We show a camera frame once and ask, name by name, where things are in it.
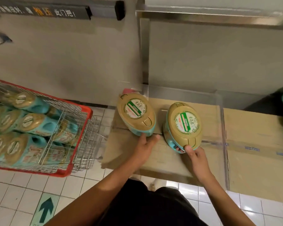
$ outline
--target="white tile floor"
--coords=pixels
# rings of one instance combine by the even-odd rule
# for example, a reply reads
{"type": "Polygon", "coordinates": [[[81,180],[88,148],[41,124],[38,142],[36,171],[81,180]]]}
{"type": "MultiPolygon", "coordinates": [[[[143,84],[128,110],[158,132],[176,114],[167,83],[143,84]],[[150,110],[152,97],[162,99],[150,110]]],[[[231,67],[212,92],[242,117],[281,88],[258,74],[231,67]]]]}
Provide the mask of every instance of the white tile floor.
{"type": "MultiPolygon", "coordinates": [[[[104,116],[105,121],[111,122],[108,118],[113,117],[113,110],[96,108],[94,115],[104,116]]],[[[107,125],[105,135],[108,136],[111,124],[105,122],[104,125],[107,125]]],[[[67,178],[0,170],[0,226],[29,226],[42,192],[60,196],[57,214],[111,171],[101,169],[99,162],[90,170],[72,173],[67,178]]],[[[148,184],[154,179],[142,176],[141,180],[148,184]]],[[[165,184],[179,189],[209,226],[222,225],[203,187],[170,181],[165,184]]],[[[257,226],[283,226],[283,203],[234,192],[228,194],[257,226]]]]}

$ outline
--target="person's left hand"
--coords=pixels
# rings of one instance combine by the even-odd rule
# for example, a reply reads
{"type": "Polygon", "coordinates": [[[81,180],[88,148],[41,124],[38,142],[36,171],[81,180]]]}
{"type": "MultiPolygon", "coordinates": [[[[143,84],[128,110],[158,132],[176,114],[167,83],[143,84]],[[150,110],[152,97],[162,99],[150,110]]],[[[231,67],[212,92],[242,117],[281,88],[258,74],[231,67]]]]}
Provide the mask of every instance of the person's left hand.
{"type": "Polygon", "coordinates": [[[151,155],[152,148],[159,139],[160,135],[153,135],[147,140],[146,134],[142,133],[134,149],[134,153],[131,156],[131,159],[134,160],[138,168],[140,168],[148,160],[151,155]]]}

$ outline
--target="metal wire basket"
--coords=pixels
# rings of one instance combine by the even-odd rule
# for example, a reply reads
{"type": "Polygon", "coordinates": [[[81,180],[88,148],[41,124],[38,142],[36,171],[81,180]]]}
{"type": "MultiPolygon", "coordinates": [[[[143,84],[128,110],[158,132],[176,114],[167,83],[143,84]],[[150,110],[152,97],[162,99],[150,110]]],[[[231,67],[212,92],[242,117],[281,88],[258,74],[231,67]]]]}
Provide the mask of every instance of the metal wire basket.
{"type": "Polygon", "coordinates": [[[61,116],[54,134],[49,137],[47,146],[42,154],[37,156],[38,162],[30,166],[11,166],[5,162],[0,162],[0,169],[66,177],[70,175],[71,172],[90,169],[92,167],[101,143],[101,133],[104,127],[101,126],[100,119],[92,117],[93,112],[89,107],[1,80],[0,103],[4,104],[2,96],[9,91],[15,93],[26,91],[37,95],[51,106],[59,109],[61,116]],[[61,147],[57,145],[54,140],[63,125],[69,122],[78,126],[78,132],[74,140],[61,147]],[[48,159],[57,159],[57,162],[49,162],[48,159]]]}

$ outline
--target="person's right hand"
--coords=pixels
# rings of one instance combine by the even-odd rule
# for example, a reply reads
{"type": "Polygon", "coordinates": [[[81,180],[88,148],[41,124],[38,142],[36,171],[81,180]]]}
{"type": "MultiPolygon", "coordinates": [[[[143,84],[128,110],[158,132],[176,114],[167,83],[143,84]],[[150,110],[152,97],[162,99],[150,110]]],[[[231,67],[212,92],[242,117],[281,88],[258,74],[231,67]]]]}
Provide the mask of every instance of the person's right hand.
{"type": "Polygon", "coordinates": [[[196,150],[189,145],[184,146],[184,149],[192,161],[193,171],[198,180],[204,185],[215,177],[212,174],[210,167],[208,166],[208,160],[206,158],[204,149],[198,147],[196,150]]]}

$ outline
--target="door handle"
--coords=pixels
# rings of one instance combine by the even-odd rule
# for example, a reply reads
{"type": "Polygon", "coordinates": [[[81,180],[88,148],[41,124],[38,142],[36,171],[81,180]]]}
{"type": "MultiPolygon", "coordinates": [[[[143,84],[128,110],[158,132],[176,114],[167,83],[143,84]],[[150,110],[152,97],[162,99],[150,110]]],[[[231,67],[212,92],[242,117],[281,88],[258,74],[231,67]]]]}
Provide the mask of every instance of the door handle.
{"type": "Polygon", "coordinates": [[[0,45],[4,44],[4,43],[11,43],[12,42],[12,40],[6,34],[4,34],[2,32],[0,32],[0,39],[1,39],[0,45]]]}

